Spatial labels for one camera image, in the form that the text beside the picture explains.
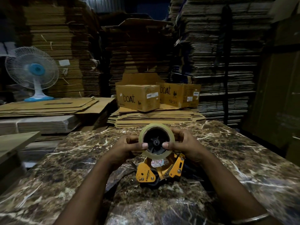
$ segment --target forearm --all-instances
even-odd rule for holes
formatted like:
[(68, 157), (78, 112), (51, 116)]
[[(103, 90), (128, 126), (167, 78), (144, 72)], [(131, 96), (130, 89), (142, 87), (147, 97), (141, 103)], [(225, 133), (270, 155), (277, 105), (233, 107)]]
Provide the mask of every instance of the forearm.
[[(212, 153), (203, 152), (201, 166), (232, 220), (247, 219), (267, 213), (267, 210)], [(273, 218), (265, 219), (265, 222), (270, 219), (275, 222)]]
[(100, 159), (54, 224), (94, 224), (110, 173), (109, 163)]

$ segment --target fan base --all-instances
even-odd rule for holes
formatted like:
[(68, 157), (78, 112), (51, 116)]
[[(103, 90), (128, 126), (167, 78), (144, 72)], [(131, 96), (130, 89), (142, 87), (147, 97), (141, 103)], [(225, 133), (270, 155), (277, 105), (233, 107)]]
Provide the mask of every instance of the fan base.
[(26, 98), (24, 99), (25, 102), (38, 102), (38, 101), (47, 101), (47, 100), (54, 100), (55, 98), (54, 97), (51, 97), (51, 96), (44, 96), (44, 97), (29, 97), (29, 98)]

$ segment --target blue fan hub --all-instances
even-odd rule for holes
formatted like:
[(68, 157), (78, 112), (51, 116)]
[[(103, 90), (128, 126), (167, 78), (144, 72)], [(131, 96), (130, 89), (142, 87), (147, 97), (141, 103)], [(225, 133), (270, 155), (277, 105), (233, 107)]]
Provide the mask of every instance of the blue fan hub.
[(33, 75), (36, 75), (36, 76), (42, 76), (45, 74), (45, 68), (40, 65), (40, 64), (36, 64), (36, 63), (32, 63), (30, 66), (29, 66), (29, 69), (28, 69)]

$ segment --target table fan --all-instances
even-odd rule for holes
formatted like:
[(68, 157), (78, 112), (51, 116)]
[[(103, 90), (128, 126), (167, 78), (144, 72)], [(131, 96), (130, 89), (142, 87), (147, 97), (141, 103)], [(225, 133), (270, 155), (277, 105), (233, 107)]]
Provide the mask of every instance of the table fan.
[(25, 102), (53, 100), (43, 93), (43, 89), (53, 86), (59, 76), (58, 66), (47, 53), (31, 46), (13, 50), (14, 56), (7, 56), (5, 67), (10, 77), (18, 84), (34, 89), (32, 97)]

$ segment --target bracelet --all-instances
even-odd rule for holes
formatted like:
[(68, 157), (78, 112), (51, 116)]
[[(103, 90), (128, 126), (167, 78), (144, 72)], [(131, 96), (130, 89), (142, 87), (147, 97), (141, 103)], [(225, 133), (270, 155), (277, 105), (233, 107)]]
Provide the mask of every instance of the bracelet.
[(265, 214), (262, 214), (262, 215), (259, 215), (259, 216), (256, 216), (256, 217), (252, 217), (252, 218), (249, 218), (249, 219), (233, 220), (233, 221), (231, 221), (231, 223), (232, 224), (245, 224), (245, 223), (258, 222), (258, 221), (261, 221), (262, 219), (267, 218), (269, 216), (270, 216), (270, 214), (267, 212)]

